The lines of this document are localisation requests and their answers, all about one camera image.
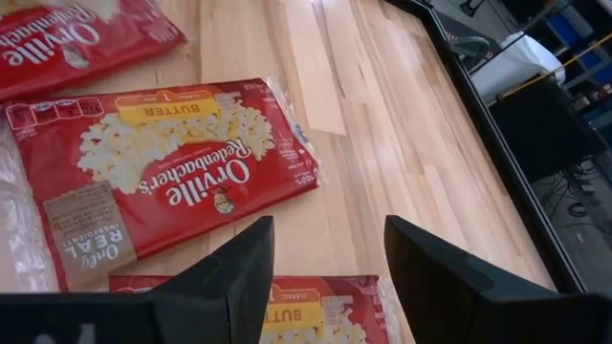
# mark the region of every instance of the popcorn bag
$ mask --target popcorn bag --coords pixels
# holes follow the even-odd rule
[[[109,290],[145,292],[168,276],[110,276]],[[399,343],[379,276],[275,277],[260,344]]]
[[[94,289],[113,269],[316,188],[310,144],[278,99],[253,79],[9,106],[18,154],[0,177],[21,174],[20,156],[27,182],[9,182],[36,204],[59,289]],[[9,226],[27,225],[7,204]]]
[[[0,101],[91,81],[185,41],[154,0],[3,0]]]

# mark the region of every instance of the butter label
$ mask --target butter label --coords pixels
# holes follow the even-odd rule
[[[155,96],[119,97],[116,105],[120,120],[132,125],[201,118],[221,112],[219,104],[208,91],[174,94],[164,90]]]
[[[282,290],[272,284],[264,318],[264,332],[312,329],[323,323],[321,297],[317,290]]]

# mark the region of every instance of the popcorn image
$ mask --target popcorn image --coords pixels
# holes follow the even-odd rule
[[[282,333],[263,332],[259,344],[367,344],[367,334],[360,324],[342,314],[339,325],[322,325],[312,329],[288,330]]]
[[[187,144],[240,139],[258,161],[274,148],[272,126],[259,110],[241,106],[217,115],[137,126],[121,121],[118,114],[107,114],[81,138],[77,166],[91,171],[94,181],[108,181],[125,194],[136,192],[148,164],[162,161]]]

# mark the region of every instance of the light wood surface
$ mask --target light wood surface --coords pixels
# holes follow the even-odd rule
[[[121,273],[175,274],[272,214],[277,274],[386,275],[397,214],[553,286],[419,19],[379,0],[161,3],[189,44],[78,92],[280,75],[327,183]]]

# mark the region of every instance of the nutrition facts icon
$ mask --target nutrition facts icon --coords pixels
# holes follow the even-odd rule
[[[7,109],[7,115],[12,129],[23,129],[36,125],[30,105],[17,104],[10,106]]]
[[[102,114],[104,114],[102,104],[95,97],[45,101],[32,105],[15,104],[7,108],[9,123],[13,130],[46,124],[58,119],[95,117]]]

